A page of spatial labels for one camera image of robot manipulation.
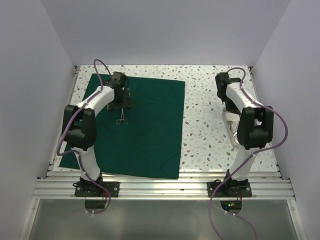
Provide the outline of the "steel instrument tray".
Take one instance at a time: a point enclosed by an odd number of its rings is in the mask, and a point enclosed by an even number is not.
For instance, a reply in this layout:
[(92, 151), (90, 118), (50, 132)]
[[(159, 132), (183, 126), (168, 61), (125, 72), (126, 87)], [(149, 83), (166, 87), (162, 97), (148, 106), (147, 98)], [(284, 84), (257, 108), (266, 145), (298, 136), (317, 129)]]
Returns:
[(240, 115), (229, 112), (226, 108), (222, 110), (221, 115), (232, 146), (235, 148), (239, 148), (240, 144), (238, 141), (237, 132), (240, 123)]

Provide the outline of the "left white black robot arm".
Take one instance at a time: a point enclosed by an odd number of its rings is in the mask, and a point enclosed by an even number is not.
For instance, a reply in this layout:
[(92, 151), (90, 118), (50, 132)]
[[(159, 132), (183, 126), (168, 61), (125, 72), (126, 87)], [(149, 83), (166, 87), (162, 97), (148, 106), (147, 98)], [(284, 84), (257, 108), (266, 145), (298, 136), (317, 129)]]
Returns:
[(81, 171), (80, 180), (74, 184), (78, 194), (99, 196), (107, 192), (98, 166), (94, 145), (98, 136), (96, 117), (104, 109), (109, 111), (132, 107), (129, 78), (121, 72), (114, 72), (110, 80), (102, 81), (96, 90), (76, 105), (64, 108), (61, 142), (66, 142), (70, 150), (60, 152), (63, 156), (73, 153)]

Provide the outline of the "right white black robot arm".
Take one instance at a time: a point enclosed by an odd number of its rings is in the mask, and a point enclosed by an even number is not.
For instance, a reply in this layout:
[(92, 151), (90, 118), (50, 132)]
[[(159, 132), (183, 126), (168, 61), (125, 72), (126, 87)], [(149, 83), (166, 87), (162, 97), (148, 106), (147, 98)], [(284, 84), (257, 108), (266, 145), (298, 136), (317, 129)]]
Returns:
[(212, 195), (251, 197), (249, 173), (256, 151), (264, 149), (273, 138), (274, 113), (245, 91), (240, 78), (232, 78), (227, 72), (221, 72), (216, 75), (215, 82), (217, 96), (225, 103), (226, 113), (239, 117), (236, 129), (239, 148), (223, 181), (215, 180), (212, 183)]

